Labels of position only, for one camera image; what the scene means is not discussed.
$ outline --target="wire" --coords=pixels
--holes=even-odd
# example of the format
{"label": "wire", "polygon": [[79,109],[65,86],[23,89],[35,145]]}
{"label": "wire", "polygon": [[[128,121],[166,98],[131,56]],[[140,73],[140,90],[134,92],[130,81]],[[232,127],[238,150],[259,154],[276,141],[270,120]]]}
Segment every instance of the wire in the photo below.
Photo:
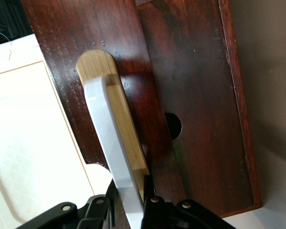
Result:
{"label": "wire", "polygon": [[0,34],[1,34],[2,36],[4,36],[6,39],[8,39],[7,36],[5,36],[3,33],[0,32]]}

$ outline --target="round hole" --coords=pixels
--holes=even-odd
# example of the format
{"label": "round hole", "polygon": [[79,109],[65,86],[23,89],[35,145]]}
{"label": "round hole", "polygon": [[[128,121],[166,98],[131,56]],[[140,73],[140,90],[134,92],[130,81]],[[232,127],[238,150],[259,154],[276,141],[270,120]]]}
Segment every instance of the round hole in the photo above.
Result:
{"label": "round hole", "polygon": [[165,113],[168,130],[170,132],[171,139],[176,139],[182,131],[182,123],[180,118],[173,113]]}

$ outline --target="dark wooden panel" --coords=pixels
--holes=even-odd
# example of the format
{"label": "dark wooden panel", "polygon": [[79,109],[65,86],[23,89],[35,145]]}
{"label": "dark wooden panel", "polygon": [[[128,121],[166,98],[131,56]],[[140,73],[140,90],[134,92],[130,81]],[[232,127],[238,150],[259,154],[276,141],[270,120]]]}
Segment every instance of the dark wooden panel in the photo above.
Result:
{"label": "dark wooden panel", "polygon": [[185,198],[134,2],[22,2],[86,163],[106,164],[75,64],[85,51],[102,49],[116,60],[156,190],[168,193],[174,202]]}
{"label": "dark wooden panel", "polygon": [[162,104],[183,123],[174,148],[187,197],[221,216],[260,207],[249,129],[240,124],[245,103],[237,107],[235,97],[242,85],[233,79],[241,78],[231,75],[218,1],[153,0],[137,9]]}
{"label": "dark wooden panel", "polygon": [[245,93],[243,88],[243,81],[240,72],[240,64],[237,57],[236,41],[232,27],[232,17],[229,8],[228,0],[219,0],[219,7],[222,17],[223,29],[225,33],[225,42],[227,46],[227,53],[231,67],[231,74],[234,83],[237,107],[240,116],[240,123],[243,132],[244,146],[246,151],[246,161],[250,175],[251,188],[254,198],[254,203],[257,208],[262,206],[262,200],[259,190],[259,183],[255,165],[255,158],[253,153],[252,137],[250,132],[249,117],[245,102]]}

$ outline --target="wooden edge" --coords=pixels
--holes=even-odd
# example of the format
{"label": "wooden edge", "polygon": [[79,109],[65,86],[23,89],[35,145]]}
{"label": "wooden edge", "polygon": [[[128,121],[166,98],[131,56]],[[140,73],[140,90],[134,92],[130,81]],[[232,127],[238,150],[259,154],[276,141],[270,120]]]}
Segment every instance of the wooden edge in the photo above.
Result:
{"label": "wooden edge", "polygon": [[249,116],[245,103],[245,94],[244,94],[242,77],[240,73],[239,60],[237,57],[237,48],[233,32],[232,17],[231,17],[229,2],[228,0],[219,0],[218,3],[225,34],[225,42],[226,42],[226,48],[228,52],[230,69],[234,84],[239,119],[243,134],[245,156],[246,156],[251,189],[253,194],[253,201],[254,201],[254,207],[251,209],[253,210],[262,207],[262,199],[259,189],[259,182],[258,182],[257,170],[253,152],[252,137],[249,125]]}
{"label": "wooden edge", "polygon": [[149,171],[113,57],[102,50],[90,50],[80,56],[76,68],[83,86],[89,79],[102,75],[110,77],[111,83],[107,86],[109,99],[143,199],[144,175]]}
{"label": "wooden edge", "polygon": [[232,212],[229,212],[229,213],[225,213],[225,214],[221,214],[219,215],[220,218],[226,218],[226,217],[229,217],[229,216],[234,216],[234,215],[237,215],[237,214],[241,214],[241,213],[245,213],[245,212],[248,212],[248,211],[252,211],[252,210],[255,210],[257,208],[261,208],[263,205],[262,203],[255,203],[253,206],[251,207],[248,207],[248,208],[245,208],[245,209],[241,209],[241,210],[237,210],[237,211],[232,211]]}

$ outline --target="white plastic piece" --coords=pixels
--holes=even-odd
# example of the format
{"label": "white plastic piece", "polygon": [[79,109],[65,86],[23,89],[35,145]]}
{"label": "white plastic piece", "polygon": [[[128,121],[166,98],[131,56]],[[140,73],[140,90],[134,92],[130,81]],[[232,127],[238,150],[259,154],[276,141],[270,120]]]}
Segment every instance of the white plastic piece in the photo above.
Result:
{"label": "white plastic piece", "polygon": [[109,82],[107,75],[88,80],[84,86],[85,99],[129,225],[139,229],[143,203],[111,108],[107,93]]}

